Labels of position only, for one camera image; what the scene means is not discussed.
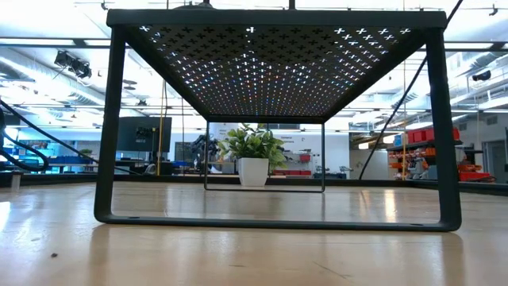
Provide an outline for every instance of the black monitor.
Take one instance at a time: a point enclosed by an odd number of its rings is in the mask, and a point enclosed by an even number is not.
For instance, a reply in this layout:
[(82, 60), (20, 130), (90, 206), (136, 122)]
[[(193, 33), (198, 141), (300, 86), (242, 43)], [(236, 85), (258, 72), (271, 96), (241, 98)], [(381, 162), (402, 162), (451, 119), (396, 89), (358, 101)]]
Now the black monitor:
[[(119, 118), (118, 151), (158, 152), (160, 118)], [(162, 151), (169, 152), (171, 142), (171, 118), (163, 119)]]

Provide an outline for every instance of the ceiling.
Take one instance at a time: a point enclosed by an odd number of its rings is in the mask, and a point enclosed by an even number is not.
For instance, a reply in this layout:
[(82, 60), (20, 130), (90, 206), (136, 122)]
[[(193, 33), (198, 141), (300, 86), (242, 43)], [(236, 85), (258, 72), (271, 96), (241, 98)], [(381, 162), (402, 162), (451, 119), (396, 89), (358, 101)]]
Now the ceiling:
[[(280, 0), (211, 0), (218, 9), (286, 9), (288, 1)], [(20, 1), (4, 0), (0, 10), (0, 38), (65, 38), (65, 39), (109, 39), (110, 28), (106, 26), (107, 12), (101, 0), (59, 0), (59, 1)], [(107, 8), (122, 9), (165, 9), (182, 6), (188, 1), (123, 0), (105, 1)], [(449, 12), (456, 0), (297, 0), (297, 9), (352, 9), (352, 10), (444, 10)], [(492, 6), (498, 9), (493, 16)], [(465, 0), (460, 10), (445, 32), (446, 41), (506, 41), (508, 39), (508, 1)], [(53, 62), (59, 49), (40, 45), (27, 47), (0, 47), (0, 76), (8, 68), (22, 75), (17, 80), (0, 81), (2, 100), (17, 104), (21, 112), (37, 117), (51, 118), (54, 124), (90, 125), (102, 124), (101, 101), (106, 90), (109, 49), (107, 48), (66, 48), (74, 57), (90, 63), (92, 76), (78, 81), (72, 72), (61, 70)], [(404, 64), (399, 65), (373, 87), (369, 88), (348, 109), (337, 114), (340, 121), (348, 122), (360, 129), (380, 129), (392, 106), (402, 96), (405, 86), (412, 80), (424, 52), (416, 52)], [(503, 108), (506, 102), (506, 82), (508, 77), (508, 58), (505, 53), (486, 55), (485, 52), (449, 52), (448, 77), (453, 109), (474, 110), (475, 108)], [(486, 65), (474, 65), (476, 61)], [(492, 77), (485, 82), (471, 80), (472, 72), (490, 69)], [(126, 115), (156, 115), (163, 100), (163, 81), (133, 50), (128, 50), (125, 61), (124, 79), (136, 82), (125, 84), (122, 103)], [(429, 120), (429, 84), (426, 67), (422, 70), (408, 96), (406, 108), (411, 109), (398, 114), (394, 119), (396, 129), (403, 122), (424, 122)], [(200, 126), (203, 120), (192, 108), (181, 100), (171, 87), (167, 86), (167, 104), (173, 109), (169, 115), (188, 115), (184, 118), (186, 126)], [(144, 100), (148, 107), (142, 110), (136, 104)], [(83, 106), (68, 107), (69, 104)], [(83, 120), (93, 117), (93, 123)], [(181, 124), (174, 120), (175, 127)]]

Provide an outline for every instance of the shelving unit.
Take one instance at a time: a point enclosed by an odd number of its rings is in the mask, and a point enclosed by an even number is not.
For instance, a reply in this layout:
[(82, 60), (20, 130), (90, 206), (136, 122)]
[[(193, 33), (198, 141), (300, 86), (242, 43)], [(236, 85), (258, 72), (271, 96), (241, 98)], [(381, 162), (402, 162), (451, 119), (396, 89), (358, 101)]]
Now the shelving unit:
[(284, 161), (286, 169), (274, 170), (274, 174), (284, 174), (288, 176), (297, 176), (310, 178), (314, 174), (314, 154), (284, 152), (283, 155), (289, 160)]
[[(463, 142), (460, 140), (455, 140), (454, 145), (462, 145)], [(430, 166), (437, 165), (436, 162), (436, 148), (435, 141), (423, 141), (406, 145), (406, 173), (410, 173), (411, 170), (408, 170), (410, 165), (414, 162), (414, 158), (421, 158), (421, 162), (424, 168), (429, 169)], [(404, 146), (396, 146), (392, 148), (387, 148), (388, 151), (388, 164), (390, 168), (395, 168), (398, 172), (395, 174), (397, 177), (396, 180), (402, 179), (402, 161), (403, 155), (401, 155), (404, 150)]]

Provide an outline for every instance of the wooden table surface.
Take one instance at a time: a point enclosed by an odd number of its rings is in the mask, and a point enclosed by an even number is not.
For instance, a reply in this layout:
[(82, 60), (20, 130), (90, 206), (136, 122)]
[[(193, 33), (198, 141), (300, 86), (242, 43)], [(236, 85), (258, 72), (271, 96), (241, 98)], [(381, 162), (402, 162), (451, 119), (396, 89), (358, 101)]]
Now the wooden table surface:
[[(462, 194), (455, 233), (103, 225), (94, 184), (0, 193), (0, 285), (506, 285), (508, 198)], [(437, 193), (204, 192), (119, 182), (119, 215), (432, 222)]]

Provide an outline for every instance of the red storage bin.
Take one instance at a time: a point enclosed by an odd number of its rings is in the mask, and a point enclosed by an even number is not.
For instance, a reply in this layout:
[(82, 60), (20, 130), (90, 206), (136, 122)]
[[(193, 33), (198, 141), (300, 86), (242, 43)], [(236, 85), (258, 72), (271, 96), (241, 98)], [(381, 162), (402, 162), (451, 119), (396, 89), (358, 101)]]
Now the red storage bin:
[(427, 138), (427, 141), (434, 140), (434, 129), (427, 129), (425, 131), (425, 138)]
[(310, 161), (310, 155), (308, 155), (308, 154), (302, 154), (302, 155), (300, 155), (300, 161), (301, 162), (309, 162)]
[[(431, 128), (431, 129), (427, 129), (425, 130), (425, 137), (426, 137), (426, 140), (427, 141), (432, 141), (434, 140), (434, 129)], [(453, 140), (460, 140), (460, 132), (457, 128), (453, 128)]]
[(413, 134), (414, 143), (427, 141), (425, 130), (419, 130)]
[(407, 133), (407, 140), (409, 142), (409, 144), (412, 144), (414, 143), (414, 134), (418, 132), (417, 130), (411, 130)]

